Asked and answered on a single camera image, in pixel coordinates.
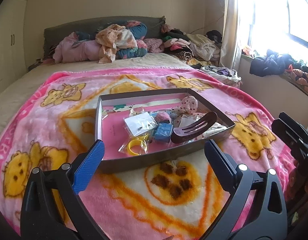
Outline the dark green headboard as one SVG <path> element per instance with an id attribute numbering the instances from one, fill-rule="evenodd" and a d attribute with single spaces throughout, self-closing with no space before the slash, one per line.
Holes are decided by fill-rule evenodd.
<path id="1" fill-rule="evenodd" d="M 65 37 L 74 31 L 96 34 L 98 31 L 111 24 L 118 24 L 126 21 L 139 21 L 146 25 L 147 34 L 145 38 L 162 38 L 161 26 L 166 23 L 166 18 L 165 16 L 108 16 L 79 20 L 50 27 L 44 29 L 44 57 L 47 58 L 50 55 L 50 49 L 57 46 Z"/>

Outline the pink bear fleece blanket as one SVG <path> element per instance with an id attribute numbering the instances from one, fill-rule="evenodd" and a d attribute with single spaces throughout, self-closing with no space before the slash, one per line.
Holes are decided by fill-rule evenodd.
<path id="1" fill-rule="evenodd" d="M 0 95 L 0 239 L 252 239 L 286 230 L 272 115 L 188 67 L 43 74 Z"/>

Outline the dark floral quilt bundle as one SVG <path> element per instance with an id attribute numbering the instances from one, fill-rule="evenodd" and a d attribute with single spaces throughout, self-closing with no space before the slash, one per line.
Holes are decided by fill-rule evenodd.
<path id="1" fill-rule="evenodd" d="M 94 38 L 85 33 L 76 32 L 78 40 L 72 48 L 83 46 L 87 58 L 98 57 L 99 63 L 112 63 L 116 59 L 130 59 L 147 54 L 147 45 L 143 41 L 147 27 L 139 21 L 114 23 L 98 31 Z"/>

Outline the mixed clothes pile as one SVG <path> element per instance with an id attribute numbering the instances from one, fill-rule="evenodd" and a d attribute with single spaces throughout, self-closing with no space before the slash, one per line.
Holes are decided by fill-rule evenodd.
<path id="1" fill-rule="evenodd" d="M 188 34 L 163 24 L 160 37 L 146 38 L 144 43 L 149 53 L 166 53 L 194 68 L 200 68 L 219 65 L 222 38 L 217 30 L 204 35 Z"/>

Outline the shallow dark cardboard box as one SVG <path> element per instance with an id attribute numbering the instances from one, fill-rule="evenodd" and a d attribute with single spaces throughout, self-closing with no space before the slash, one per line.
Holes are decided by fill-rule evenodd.
<path id="1" fill-rule="evenodd" d="M 158 164 L 204 148 L 209 139 L 223 140 L 234 122 L 189 88 L 101 95 L 95 137 L 106 144 L 99 164 L 114 174 Z"/>

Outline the small blue box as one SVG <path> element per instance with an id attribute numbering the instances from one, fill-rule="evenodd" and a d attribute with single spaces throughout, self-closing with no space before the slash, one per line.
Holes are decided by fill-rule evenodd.
<path id="1" fill-rule="evenodd" d="M 170 123 L 160 123 L 154 134 L 154 139 L 162 142 L 169 142 L 172 135 L 173 125 Z"/>

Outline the floral laundry bag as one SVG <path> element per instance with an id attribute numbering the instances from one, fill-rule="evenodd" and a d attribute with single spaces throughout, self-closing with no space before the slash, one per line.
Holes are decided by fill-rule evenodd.
<path id="1" fill-rule="evenodd" d="M 235 88 L 241 87 L 242 79 L 239 77 L 238 72 L 234 69 L 216 66 L 203 66 L 200 70 L 227 86 Z"/>

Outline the cream built-in wardrobe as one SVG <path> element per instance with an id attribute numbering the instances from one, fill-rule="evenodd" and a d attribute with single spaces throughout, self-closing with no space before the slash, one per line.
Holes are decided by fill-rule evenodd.
<path id="1" fill-rule="evenodd" d="M 1 0 L 0 94 L 27 72 L 24 56 L 24 17 L 28 0 Z"/>

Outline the cream window curtain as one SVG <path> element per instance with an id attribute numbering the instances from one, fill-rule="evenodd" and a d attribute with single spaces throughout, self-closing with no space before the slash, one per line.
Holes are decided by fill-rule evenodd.
<path id="1" fill-rule="evenodd" d="M 224 0 L 223 38 L 219 63 L 238 70 L 250 32 L 250 0 Z"/>

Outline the peach floral cloth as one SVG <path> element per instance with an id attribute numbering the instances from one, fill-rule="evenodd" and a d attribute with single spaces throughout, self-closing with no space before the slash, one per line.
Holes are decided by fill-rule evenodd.
<path id="1" fill-rule="evenodd" d="M 118 50 L 137 49 L 137 41 L 132 32 L 125 26 L 112 24 L 99 31 L 95 41 L 100 45 L 99 63 L 112 63 L 116 59 Z"/>

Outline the pink pyjama clothes heap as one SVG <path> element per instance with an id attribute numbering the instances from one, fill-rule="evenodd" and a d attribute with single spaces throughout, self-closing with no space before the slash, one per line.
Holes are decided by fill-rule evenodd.
<path id="1" fill-rule="evenodd" d="M 58 63 L 98 61 L 100 45 L 95 40 L 79 41 L 76 32 L 65 37 L 55 48 L 53 59 Z"/>

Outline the dark clothes on windowsill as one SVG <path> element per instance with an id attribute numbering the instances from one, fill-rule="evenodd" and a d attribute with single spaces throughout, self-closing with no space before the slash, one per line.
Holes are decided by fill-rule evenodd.
<path id="1" fill-rule="evenodd" d="M 308 74 L 308 67 L 303 61 L 296 61 L 289 54 L 267 50 L 266 56 L 257 56 L 251 61 L 249 73 L 264 77 L 282 75 L 284 72 L 290 73 L 294 69 L 299 69 Z"/>

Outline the earring card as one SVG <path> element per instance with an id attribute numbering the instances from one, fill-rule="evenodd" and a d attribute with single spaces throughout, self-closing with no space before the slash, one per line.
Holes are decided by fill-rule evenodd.
<path id="1" fill-rule="evenodd" d="M 124 119 L 125 125 L 133 137 L 137 137 L 152 129 L 155 129 L 158 124 L 154 117 L 149 112 L 140 113 Z"/>

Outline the bed with beige sheet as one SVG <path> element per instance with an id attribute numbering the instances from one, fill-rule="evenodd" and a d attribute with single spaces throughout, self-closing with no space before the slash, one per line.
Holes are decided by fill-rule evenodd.
<path id="1" fill-rule="evenodd" d="M 0 135 L 25 102 L 52 75 L 85 75 L 102 72 L 118 74 L 123 69 L 191 69 L 180 59 L 165 53 L 148 53 L 143 57 L 117 60 L 114 63 L 99 64 L 97 61 L 84 61 L 60 64 L 42 64 L 9 85 L 0 94 Z"/>

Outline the mauve hair clip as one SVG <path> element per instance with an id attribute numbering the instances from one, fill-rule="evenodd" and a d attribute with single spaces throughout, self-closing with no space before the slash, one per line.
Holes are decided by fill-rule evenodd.
<path id="1" fill-rule="evenodd" d="M 180 144 L 198 137 L 215 124 L 217 117 L 215 112 L 209 112 L 190 125 L 174 128 L 171 141 L 174 144 Z"/>

